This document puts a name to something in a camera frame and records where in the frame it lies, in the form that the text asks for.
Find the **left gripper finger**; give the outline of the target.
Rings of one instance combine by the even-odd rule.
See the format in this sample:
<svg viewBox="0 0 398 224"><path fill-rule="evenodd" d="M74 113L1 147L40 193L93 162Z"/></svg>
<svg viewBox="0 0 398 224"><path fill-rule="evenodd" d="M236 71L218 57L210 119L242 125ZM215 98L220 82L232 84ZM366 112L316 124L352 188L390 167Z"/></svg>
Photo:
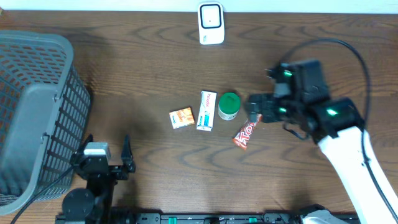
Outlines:
<svg viewBox="0 0 398 224"><path fill-rule="evenodd" d="M121 160L125 166L128 167L134 166L133 156L131 152L131 145L130 145L130 137L128 134L124 138Z"/></svg>
<svg viewBox="0 0 398 224"><path fill-rule="evenodd" d="M81 146L78 148L77 152L84 152L87 145L93 141L93 135L89 134L88 137L83 141Z"/></svg>

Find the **red Top chocolate bar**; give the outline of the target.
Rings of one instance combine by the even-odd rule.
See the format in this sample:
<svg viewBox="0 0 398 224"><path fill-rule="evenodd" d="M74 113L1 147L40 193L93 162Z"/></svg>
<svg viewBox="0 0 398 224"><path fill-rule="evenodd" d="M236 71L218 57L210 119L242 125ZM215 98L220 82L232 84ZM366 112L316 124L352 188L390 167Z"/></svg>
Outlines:
<svg viewBox="0 0 398 224"><path fill-rule="evenodd" d="M254 121L251 121L248 118L244 125L241 127L241 129L237 132L235 137L232 138L233 143L245 151L248 147L248 142L252 136L253 131L255 130L255 127L261 119L261 114L257 114Z"/></svg>

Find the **green lid jar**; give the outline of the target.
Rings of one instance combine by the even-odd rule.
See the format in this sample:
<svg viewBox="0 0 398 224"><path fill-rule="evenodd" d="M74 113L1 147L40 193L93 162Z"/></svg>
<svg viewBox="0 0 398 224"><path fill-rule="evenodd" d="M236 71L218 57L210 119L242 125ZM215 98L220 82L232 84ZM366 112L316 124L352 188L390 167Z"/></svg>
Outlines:
<svg viewBox="0 0 398 224"><path fill-rule="evenodd" d="M227 92L219 100L218 115L225 121L231 121L237 116L240 106L240 97L233 92Z"/></svg>

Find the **white Panadol box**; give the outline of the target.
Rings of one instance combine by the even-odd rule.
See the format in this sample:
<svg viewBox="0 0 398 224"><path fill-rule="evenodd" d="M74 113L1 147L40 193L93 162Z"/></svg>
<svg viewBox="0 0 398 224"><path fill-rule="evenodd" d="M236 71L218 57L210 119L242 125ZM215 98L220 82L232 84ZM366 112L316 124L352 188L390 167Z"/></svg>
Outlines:
<svg viewBox="0 0 398 224"><path fill-rule="evenodd" d="M200 110L198 114L197 130L209 131L213 129L217 93L212 91L201 92Z"/></svg>

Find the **orange small packet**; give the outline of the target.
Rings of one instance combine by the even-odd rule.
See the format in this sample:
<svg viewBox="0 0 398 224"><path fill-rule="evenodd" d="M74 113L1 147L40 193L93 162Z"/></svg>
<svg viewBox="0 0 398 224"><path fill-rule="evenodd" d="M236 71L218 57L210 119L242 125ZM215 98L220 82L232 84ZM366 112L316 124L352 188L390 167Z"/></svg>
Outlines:
<svg viewBox="0 0 398 224"><path fill-rule="evenodd" d="M169 113L173 129L178 129L195 124L191 107L183 108Z"/></svg>

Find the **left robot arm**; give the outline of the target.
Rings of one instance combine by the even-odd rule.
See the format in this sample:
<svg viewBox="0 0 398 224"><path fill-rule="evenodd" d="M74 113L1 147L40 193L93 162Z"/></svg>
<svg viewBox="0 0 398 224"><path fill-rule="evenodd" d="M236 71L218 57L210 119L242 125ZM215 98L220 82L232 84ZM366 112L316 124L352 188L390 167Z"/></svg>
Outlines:
<svg viewBox="0 0 398 224"><path fill-rule="evenodd" d="M121 165L111 165L109 144L94 142L89 135L71 156L73 171L83 180L85 188L71 190L63 199L61 223L135 223L130 211L112 206L114 187L120 180L128 180L136 171L131 152L130 137L124 138Z"/></svg>

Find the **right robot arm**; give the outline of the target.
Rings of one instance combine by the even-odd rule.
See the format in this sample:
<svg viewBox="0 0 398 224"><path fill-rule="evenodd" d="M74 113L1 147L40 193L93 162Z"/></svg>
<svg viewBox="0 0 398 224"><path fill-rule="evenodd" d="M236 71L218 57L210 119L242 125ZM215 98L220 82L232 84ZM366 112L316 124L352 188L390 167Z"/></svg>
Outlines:
<svg viewBox="0 0 398 224"><path fill-rule="evenodd" d="M397 195L379 165L369 133L349 98L334 100L319 60L280 63L269 75L273 93L246 102L250 120L282 122L299 139L312 138L336 170L361 223L397 223ZM296 124L305 133L289 130Z"/></svg>

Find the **white barcode scanner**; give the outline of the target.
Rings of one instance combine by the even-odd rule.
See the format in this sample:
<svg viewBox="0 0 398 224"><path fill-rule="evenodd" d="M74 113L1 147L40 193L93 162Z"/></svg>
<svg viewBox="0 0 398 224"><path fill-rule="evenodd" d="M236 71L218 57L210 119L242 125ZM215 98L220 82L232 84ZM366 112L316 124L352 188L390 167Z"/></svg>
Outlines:
<svg viewBox="0 0 398 224"><path fill-rule="evenodd" d="M198 32L202 45L224 42L223 6L219 2L203 2L198 6Z"/></svg>

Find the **grey plastic basket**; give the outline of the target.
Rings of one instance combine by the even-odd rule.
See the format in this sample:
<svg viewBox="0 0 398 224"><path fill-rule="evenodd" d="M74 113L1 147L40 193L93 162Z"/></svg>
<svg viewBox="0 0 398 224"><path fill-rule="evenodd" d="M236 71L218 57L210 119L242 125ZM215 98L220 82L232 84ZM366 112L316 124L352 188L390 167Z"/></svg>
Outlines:
<svg viewBox="0 0 398 224"><path fill-rule="evenodd" d="M71 186L90 94L73 67L73 47L55 34L1 31L1 214Z"/></svg>

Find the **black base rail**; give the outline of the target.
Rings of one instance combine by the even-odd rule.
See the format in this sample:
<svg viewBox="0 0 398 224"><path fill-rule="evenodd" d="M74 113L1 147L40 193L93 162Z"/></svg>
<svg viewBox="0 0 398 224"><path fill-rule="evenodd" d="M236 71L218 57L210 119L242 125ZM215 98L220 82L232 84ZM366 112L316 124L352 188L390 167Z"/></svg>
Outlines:
<svg viewBox="0 0 398 224"><path fill-rule="evenodd" d="M265 214L244 214L244 215L177 215L159 213L137 213L132 215L113 215L111 223L130 224L238 224L238 223L299 223L287 213L265 213Z"/></svg>

